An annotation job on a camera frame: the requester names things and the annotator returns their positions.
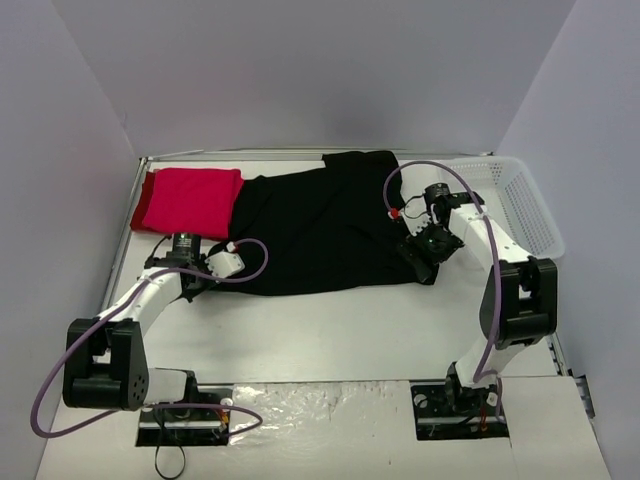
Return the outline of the black t shirt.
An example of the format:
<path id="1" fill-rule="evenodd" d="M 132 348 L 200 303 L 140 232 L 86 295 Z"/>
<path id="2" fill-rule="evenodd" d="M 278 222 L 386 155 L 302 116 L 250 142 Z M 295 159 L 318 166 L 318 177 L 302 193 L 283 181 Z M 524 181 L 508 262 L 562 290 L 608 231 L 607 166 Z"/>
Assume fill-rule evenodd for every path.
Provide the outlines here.
<path id="1" fill-rule="evenodd" d="M 230 238 L 241 244 L 240 284 L 223 291 L 261 296 L 315 294 L 361 286 L 434 284 L 420 279 L 400 254 L 406 230 L 386 208 L 403 206 L 402 180 L 390 151 L 325 155 L 323 167 L 245 181 L 236 199 Z"/>

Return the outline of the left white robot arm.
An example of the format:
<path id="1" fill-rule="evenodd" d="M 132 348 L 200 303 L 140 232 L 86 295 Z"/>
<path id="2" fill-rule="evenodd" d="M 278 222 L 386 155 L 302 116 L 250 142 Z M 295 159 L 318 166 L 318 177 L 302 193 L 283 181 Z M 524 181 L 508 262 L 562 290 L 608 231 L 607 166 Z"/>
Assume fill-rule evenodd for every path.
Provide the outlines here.
<path id="1" fill-rule="evenodd" d="M 63 400 L 66 406 L 135 411 L 149 394 L 144 333 L 172 302 L 201 292 L 208 273 L 201 238 L 178 233 L 163 257 L 149 256 L 135 284 L 93 319 L 67 330 Z"/>

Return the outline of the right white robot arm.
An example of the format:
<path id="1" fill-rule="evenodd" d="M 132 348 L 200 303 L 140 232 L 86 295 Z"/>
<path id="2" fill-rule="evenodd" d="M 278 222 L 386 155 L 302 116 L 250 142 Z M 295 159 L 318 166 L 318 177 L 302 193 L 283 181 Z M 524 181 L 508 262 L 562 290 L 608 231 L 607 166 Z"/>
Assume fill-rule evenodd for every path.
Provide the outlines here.
<path id="1" fill-rule="evenodd" d="M 436 183 L 424 191 L 422 201 L 421 214 L 389 212 L 406 232 L 397 249 L 418 281 L 434 282 L 440 265 L 459 250 L 474 257 L 487 275 L 479 308 L 481 335 L 449 366 L 443 389 L 446 406 L 465 413 L 479 398 L 499 396 L 505 367 L 555 332 L 557 266 L 518 245 L 476 193 L 453 193 L 447 184 Z"/>

